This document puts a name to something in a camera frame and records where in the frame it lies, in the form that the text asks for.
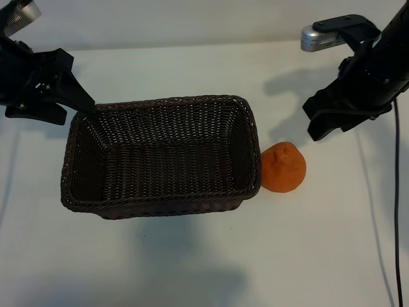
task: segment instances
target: white wall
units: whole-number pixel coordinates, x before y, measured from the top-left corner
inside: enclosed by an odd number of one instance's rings
[[[403,0],[36,0],[43,16],[17,33],[37,50],[298,39],[350,13],[383,28]]]

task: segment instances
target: white table surface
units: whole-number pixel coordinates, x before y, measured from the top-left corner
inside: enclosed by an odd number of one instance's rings
[[[298,42],[72,52],[97,103],[234,94],[261,150],[293,142],[307,161],[293,193],[233,212],[106,221],[60,202],[68,124],[0,116],[0,305],[391,306],[394,115],[320,142],[301,106],[351,51]],[[401,111],[401,271],[409,304],[409,96]]]

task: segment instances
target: black cable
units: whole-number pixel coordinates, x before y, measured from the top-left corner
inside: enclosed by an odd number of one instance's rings
[[[399,307],[403,307],[401,269],[399,268],[399,109],[397,100],[394,100],[395,120],[396,120],[396,146],[395,146],[395,268],[396,268],[396,285],[397,295],[399,297]]]

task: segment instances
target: robotic arm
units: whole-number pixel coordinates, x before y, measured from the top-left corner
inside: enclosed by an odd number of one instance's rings
[[[355,53],[341,63],[338,78],[303,106],[311,120],[308,132],[315,141],[334,129],[348,131],[392,109],[391,103],[409,88],[408,33],[408,2],[383,32],[359,15],[323,20],[303,29],[304,51],[347,43]]]
[[[6,117],[64,125],[70,107],[91,113],[95,102],[71,73],[73,57],[63,49],[33,53],[9,36],[41,15],[33,0],[12,0],[0,10],[0,105]]]

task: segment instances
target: woven texture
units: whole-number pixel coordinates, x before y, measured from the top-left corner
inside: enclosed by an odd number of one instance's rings
[[[97,105],[71,123],[61,201],[106,219],[236,209],[261,185],[246,100],[200,96]]]

